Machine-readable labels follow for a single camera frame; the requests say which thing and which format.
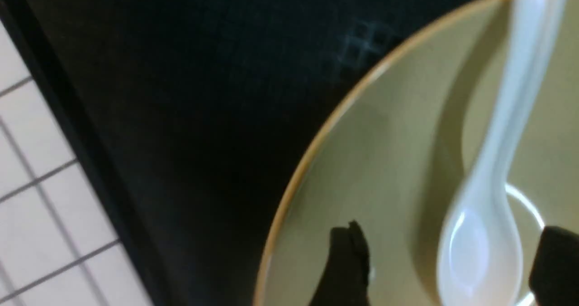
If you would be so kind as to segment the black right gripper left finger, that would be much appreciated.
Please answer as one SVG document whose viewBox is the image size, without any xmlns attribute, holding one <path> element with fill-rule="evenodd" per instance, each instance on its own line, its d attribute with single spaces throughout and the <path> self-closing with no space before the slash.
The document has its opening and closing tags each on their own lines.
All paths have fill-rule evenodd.
<svg viewBox="0 0 579 306">
<path fill-rule="evenodd" d="M 333 227 L 323 274 L 311 306 L 369 306 L 370 248 L 356 220 Z"/>
</svg>

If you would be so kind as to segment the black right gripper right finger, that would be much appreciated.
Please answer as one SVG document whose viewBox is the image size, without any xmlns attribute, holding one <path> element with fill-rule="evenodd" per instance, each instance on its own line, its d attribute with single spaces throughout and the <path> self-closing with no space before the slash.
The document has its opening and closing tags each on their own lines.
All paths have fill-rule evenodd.
<svg viewBox="0 0 579 306">
<path fill-rule="evenodd" d="M 529 276 L 539 306 L 579 304 L 579 236 L 560 226 L 545 226 Z"/>
</svg>

